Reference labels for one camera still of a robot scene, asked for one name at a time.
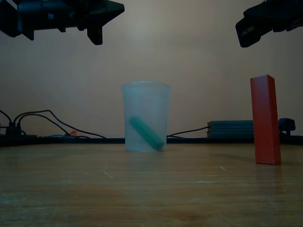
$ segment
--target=black plug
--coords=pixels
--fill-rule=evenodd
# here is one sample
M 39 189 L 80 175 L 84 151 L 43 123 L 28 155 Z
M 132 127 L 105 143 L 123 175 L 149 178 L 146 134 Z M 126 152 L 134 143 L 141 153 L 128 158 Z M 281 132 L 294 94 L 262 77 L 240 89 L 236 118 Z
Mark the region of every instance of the black plug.
M 21 126 L 16 123 L 10 122 L 9 126 L 6 128 L 5 135 L 9 137 L 19 137 L 21 136 Z

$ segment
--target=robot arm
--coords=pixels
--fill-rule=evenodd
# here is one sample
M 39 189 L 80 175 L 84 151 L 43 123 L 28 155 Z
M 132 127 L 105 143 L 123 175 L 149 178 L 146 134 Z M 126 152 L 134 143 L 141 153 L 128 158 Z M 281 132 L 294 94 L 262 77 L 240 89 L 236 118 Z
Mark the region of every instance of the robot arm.
M 68 27 L 87 29 L 89 39 L 101 45 L 102 27 L 124 12 L 124 5 L 109 0 L 14 0 L 16 10 L 0 0 L 0 31 L 8 36 L 25 35 L 34 40 L 35 30 Z
M 236 25 L 241 47 L 257 43 L 270 31 L 291 31 L 303 26 L 303 0 L 267 0 L 244 12 Z

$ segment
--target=white wall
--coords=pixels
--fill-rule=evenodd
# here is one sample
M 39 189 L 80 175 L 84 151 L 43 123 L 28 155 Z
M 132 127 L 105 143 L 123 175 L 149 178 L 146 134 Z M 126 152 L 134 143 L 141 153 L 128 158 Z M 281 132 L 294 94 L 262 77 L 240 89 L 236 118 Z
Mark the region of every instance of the white wall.
M 121 85 L 160 81 L 172 86 L 173 133 L 252 119 L 250 78 L 270 74 L 279 118 L 295 119 L 295 134 L 303 134 L 303 29 L 270 33 L 242 49 L 235 25 L 261 0 L 117 1 L 125 13 L 104 27 L 102 46 L 73 28 L 37 31 L 33 42 L 1 33 L 0 109 L 11 116 L 51 109 L 83 130 L 123 137 Z M 61 133 L 38 117 L 22 126 L 31 134 Z

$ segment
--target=black cable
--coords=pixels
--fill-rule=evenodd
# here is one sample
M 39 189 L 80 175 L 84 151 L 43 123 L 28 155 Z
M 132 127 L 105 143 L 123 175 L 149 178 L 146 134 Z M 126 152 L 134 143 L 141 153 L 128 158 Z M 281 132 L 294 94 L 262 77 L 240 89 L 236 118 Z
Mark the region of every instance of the black cable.
M 208 128 L 209 128 L 209 127 L 204 127 L 204 128 L 201 128 L 201 129 L 195 129 L 195 130 L 190 130 L 190 131 L 177 132 L 177 133 L 168 135 L 167 137 L 172 137 L 172 136 L 175 136 L 175 135 L 179 135 L 179 134 L 183 134 L 183 133 L 188 133 L 188 132 L 193 132 L 193 131 L 200 131 L 200 130 L 208 129 Z
M 23 116 L 19 119 L 18 125 L 20 125 L 21 120 L 22 120 L 24 117 L 27 117 L 27 116 L 39 116 L 39 117 L 43 117 L 43 118 L 49 120 L 51 123 L 57 125 L 62 131 L 64 131 L 66 134 L 69 135 L 69 133 L 68 133 L 64 128 L 62 128 L 60 125 L 58 125 L 56 122 L 53 122 L 53 121 L 52 121 L 51 119 L 49 119 L 48 117 L 45 117 L 45 116 L 40 115 L 40 114 L 34 114 L 34 113 L 33 113 L 33 114 L 32 114 L 32 113 L 30 113 L 30 114 L 25 114 L 25 115 L 23 115 Z
M 0 113 L 2 113 L 4 116 L 8 118 L 9 123 L 12 123 L 11 118 L 6 113 L 4 113 L 2 110 L 0 110 Z
M 172 137 L 172 138 L 182 138 L 182 139 L 184 139 L 184 137 L 180 137 L 180 136 L 167 136 L 167 137 Z
M 50 113 L 52 114 L 52 116 L 53 116 L 58 122 L 60 122 L 61 124 L 64 124 L 64 125 L 67 126 L 67 127 L 72 128 L 72 129 L 74 129 L 74 130 L 76 130 L 76 131 L 80 131 L 80 132 L 83 132 L 83 133 L 89 134 L 89 135 L 99 136 L 99 137 L 101 137 L 101 138 L 106 139 L 106 137 L 104 137 L 104 136 L 101 136 L 101 135 L 98 135 L 98 134 L 95 134 L 95 133 L 91 133 L 91 132 L 87 132 L 87 131 L 83 131 L 83 130 L 80 130 L 80 129 L 76 129 L 76 128 L 74 128 L 74 127 L 72 127 L 72 126 L 70 126 L 70 125 L 68 125 L 68 124 L 66 124 L 66 123 L 64 123 L 64 122 L 62 122 L 59 118 L 57 118 L 57 116 L 56 116 L 51 110 L 33 111 L 33 112 L 26 112 L 26 113 L 19 114 L 19 115 L 15 118 L 14 123 L 16 123 L 16 121 L 17 121 L 17 119 L 18 119 L 19 117 L 21 117 L 21 116 L 23 116 L 23 115 L 25 115 L 25 114 L 32 114 L 32 113 L 33 113 L 33 114 L 37 114 L 37 113 L 44 113 L 44 112 L 50 112 Z

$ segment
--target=cup rim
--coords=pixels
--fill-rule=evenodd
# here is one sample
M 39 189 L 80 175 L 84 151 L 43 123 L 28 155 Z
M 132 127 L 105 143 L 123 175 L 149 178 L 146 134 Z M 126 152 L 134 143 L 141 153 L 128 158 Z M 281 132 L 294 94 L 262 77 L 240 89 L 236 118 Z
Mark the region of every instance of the cup rim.
M 121 89 L 124 90 L 129 87 L 150 87 L 152 85 L 162 86 L 163 88 L 166 88 L 170 90 L 170 86 L 168 84 L 160 83 L 160 82 L 154 82 L 154 81 L 135 81 L 130 82 L 127 84 L 122 85 Z

